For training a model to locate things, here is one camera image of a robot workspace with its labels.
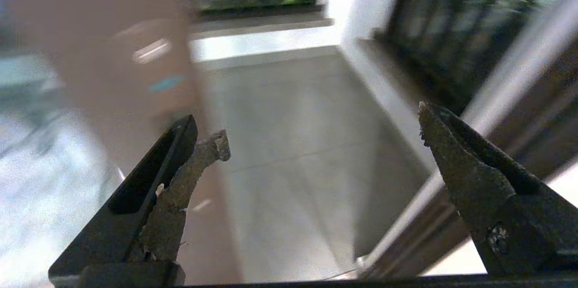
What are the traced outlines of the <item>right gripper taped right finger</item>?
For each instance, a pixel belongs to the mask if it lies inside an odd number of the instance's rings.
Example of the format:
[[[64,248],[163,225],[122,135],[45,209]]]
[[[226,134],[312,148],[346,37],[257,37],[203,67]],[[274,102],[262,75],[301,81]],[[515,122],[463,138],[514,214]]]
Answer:
[[[490,275],[577,270],[576,206],[452,111],[422,101],[419,123]]]

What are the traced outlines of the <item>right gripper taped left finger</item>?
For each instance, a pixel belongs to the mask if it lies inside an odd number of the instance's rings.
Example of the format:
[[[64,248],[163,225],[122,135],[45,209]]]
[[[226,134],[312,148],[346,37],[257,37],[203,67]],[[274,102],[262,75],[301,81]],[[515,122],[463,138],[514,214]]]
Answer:
[[[161,135],[49,268],[56,287],[182,287],[231,280],[217,165],[225,130],[197,139],[192,115]]]

